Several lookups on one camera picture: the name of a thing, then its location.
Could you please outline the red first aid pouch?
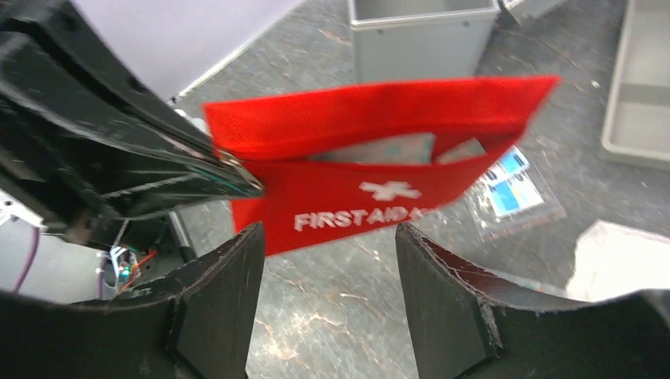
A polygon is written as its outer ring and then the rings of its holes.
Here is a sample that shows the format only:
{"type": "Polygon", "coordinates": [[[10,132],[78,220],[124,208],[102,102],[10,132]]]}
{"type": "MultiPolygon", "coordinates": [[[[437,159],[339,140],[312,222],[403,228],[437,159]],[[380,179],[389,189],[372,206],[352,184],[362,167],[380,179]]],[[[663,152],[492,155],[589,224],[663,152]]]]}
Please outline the red first aid pouch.
{"type": "Polygon", "coordinates": [[[264,186],[231,202],[268,256],[416,220],[461,197],[522,137],[557,76],[357,84],[207,103],[214,146],[264,186]]]}

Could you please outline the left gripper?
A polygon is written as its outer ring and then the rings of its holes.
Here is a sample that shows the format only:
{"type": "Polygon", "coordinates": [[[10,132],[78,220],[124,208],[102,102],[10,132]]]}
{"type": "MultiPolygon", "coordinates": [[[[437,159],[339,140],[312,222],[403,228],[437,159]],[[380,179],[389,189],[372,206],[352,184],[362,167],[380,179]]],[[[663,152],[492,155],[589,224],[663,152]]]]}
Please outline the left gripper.
{"type": "Polygon", "coordinates": [[[166,241],[163,212],[263,191],[145,87],[71,1],[1,4],[1,186],[49,234],[140,250],[166,241]]]}

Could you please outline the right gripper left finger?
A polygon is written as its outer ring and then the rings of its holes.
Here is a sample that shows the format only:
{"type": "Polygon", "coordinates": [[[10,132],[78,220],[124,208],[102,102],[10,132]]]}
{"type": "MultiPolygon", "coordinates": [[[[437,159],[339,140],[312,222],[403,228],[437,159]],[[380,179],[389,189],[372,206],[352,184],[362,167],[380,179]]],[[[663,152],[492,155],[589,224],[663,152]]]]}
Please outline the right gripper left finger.
{"type": "Polygon", "coordinates": [[[253,223],[111,300],[1,295],[4,378],[244,378],[265,261],[253,223]]]}

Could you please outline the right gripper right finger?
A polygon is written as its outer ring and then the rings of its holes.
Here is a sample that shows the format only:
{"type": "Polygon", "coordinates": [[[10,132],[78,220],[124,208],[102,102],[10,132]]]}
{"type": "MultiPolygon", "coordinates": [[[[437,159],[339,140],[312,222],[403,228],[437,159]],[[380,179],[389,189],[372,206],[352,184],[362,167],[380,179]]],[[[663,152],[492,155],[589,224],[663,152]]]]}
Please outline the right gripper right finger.
{"type": "Polygon", "coordinates": [[[666,378],[669,293],[579,302],[518,285],[409,223],[395,245],[422,378],[666,378]]]}

